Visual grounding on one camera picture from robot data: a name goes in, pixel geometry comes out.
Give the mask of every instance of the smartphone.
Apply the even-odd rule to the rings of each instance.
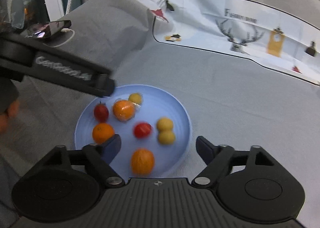
[[[29,26],[21,35],[30,39],[49,40],[57,36],[63,28],[69,28],[70,26],[70,20],[37,23]]]

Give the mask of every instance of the charging cable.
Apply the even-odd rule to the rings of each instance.
[[[61,30],[62,33],[70,32],[70,31],[72,32],[72,35],[65,42],[62,42],[61,44],[56,45],[56,46],[49,46],[49,45],[47,45],[47,46],[51,47],[51,48],[58,48],[58,47],[61,47],[64,44],[66,44],[67,42],[69,42],[75,36],[75,31],[73,29],[68,29],[68,28],[64,28],[64,29]]]

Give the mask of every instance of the orange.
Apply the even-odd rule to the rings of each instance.
[[[135,106],[133,102],[120,100],[113,104],[112,111],[114,116],[120,121],[127,121],[134,116]]]
[[[137,149],[131,157],[131,169],[136,175],[148,175],[155,165],[153,153],[147,149]]]
[[[105,122],[99,123],[92,130],[92,138],[98,144],[102,144],[115,134],[110,124]]]

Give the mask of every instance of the deer head illustration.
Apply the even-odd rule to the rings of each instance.
[[[254,35],[251,37],[251,36],[250,36],[250,33],[247,32],[247,38],[241,40],[240,43],[237,43],[237,42],[235,42],[235,39],[234,39],[234,37],[233,37],[233,35],[232,35],[232,33],[231,33],[232,28],[230,27],[230,28],[228,29],[228,31],[226,31],[226,30],[224,29],[224,24],[225,24],[228,20],[229,20],[229,19],[226,19],[226,20],[224,20],[224,21],[221,22],[221,23],[219,23],[219,22],[216,20],[216,24],[217,24],[220,32],[221,32],[223,35],[225,35],[225,36],[228,37],[228,41],[232,42],[232,46],[231,46],[231,49],[230,49],[231,51],[235,51],[235,52],[240,52],[240,53],[245,53],[245,54],[247,54],[246,52],[243,51],[242,46],[247,46],[247,43],[250,43],[250,42],[256,42],[256,41],[258,41],[259,39],[261,39],[261,38],[263,37],[263,35],[264,35],[264,32],[262,32],[262,33],[259,35],[259,33],[258,33],[258,31],[256,30],[256,28],[253,26]]]

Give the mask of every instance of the clock tower illustration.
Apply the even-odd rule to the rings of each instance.
[[[270,33],[270,39],[267,46],[267,53],[276,57],[281,57],[281,50],[285,35],[281,31],[280,27],[277,27]]]

